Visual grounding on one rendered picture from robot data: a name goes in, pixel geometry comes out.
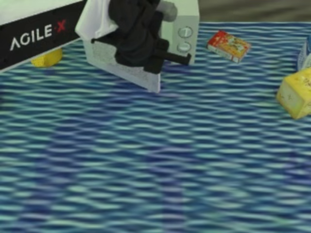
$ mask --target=wavy pattern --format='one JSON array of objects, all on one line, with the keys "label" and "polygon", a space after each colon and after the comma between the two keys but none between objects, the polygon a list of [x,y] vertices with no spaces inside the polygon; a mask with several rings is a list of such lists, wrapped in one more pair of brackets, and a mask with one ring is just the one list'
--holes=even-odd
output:
[{"label": "wavy pattern", "polygon": [[[223,29],[239,65],[205,49]],[[311,119],[275,101],[311,24],[203,23],[159,95],[86,63],[1,74],[1,233],[311,232]]]}]

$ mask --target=robotic arm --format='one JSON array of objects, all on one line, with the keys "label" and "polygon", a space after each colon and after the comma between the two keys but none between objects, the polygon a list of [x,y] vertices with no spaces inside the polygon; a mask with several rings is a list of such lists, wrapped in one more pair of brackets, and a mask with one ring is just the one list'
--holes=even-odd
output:
[{"label": "robotic arm", "polygon": [[160,38],[162,21],[176,15],[175,5],[161,0],[89,0],[76,32],[85,41],[115,46],[119,64],[158,74],[164,60],[188,65],[191,59],[169,53],[169,42]]}]

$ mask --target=agile x logo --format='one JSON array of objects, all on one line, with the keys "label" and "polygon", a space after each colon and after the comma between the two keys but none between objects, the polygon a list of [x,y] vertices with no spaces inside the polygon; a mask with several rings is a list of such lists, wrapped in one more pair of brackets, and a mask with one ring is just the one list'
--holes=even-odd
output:
[{"label": "agile x logo", "polygon": [[[65,24],[66,24],[65,19],[57,22],[57,25],[54,27],[56,33],[61,33],[62,31],[65,31],[66,30]],[[35,43],[37,41],[51,37],[52,35],[53,35],[52,24],[48,24],[43,28],[34,29],[29,33],[22,34],[18,38],[14,37],[11,42],[10,51],[13,51],[16,48],[19,49],[22,46],[27,46],[30,43]]]}]

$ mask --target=white arm segment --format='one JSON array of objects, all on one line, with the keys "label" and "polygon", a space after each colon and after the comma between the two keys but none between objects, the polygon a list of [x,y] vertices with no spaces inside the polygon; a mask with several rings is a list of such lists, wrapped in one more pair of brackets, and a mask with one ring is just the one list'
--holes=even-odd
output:
[{"label": "white arm segment", "polygon": [[118,26],[109,18],[110,0],[88,0],[76,25],[76,33],[84,41],[114,32]]}]

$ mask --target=yellow object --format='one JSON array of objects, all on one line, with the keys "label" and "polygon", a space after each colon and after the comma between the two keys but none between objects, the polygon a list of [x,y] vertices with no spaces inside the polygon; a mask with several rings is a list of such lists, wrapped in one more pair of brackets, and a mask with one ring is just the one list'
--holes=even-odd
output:
[{"label": "yellow object", "polygon": [[311,114],[311,68],[285,77],[276,99],[294,119]]},{"label": "yellow object", "polygon": [[35,67],[51,67],[56,65],[60,60],[62,60],[62,57],[63,50],[60,48],[32,59],[31,63]]}]

